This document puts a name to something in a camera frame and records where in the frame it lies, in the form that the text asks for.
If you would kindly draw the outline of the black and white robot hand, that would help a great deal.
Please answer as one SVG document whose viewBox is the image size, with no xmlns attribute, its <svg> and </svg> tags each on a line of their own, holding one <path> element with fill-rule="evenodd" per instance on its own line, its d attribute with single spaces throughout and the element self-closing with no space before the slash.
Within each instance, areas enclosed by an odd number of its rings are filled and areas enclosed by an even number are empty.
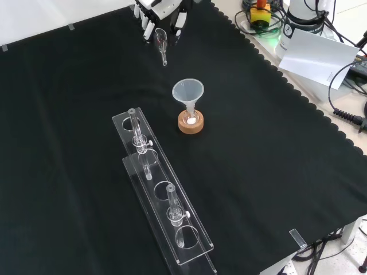
<svg viewBox="0 0 367 275">
<path fill-rule="evenodd" d="M 170 45 L 177 44 L 193 1 L 135 1 L 134 18 L 140 21 L 143 39 L 152 42 L 155 30 L 163 29 Z"/>
</svg>

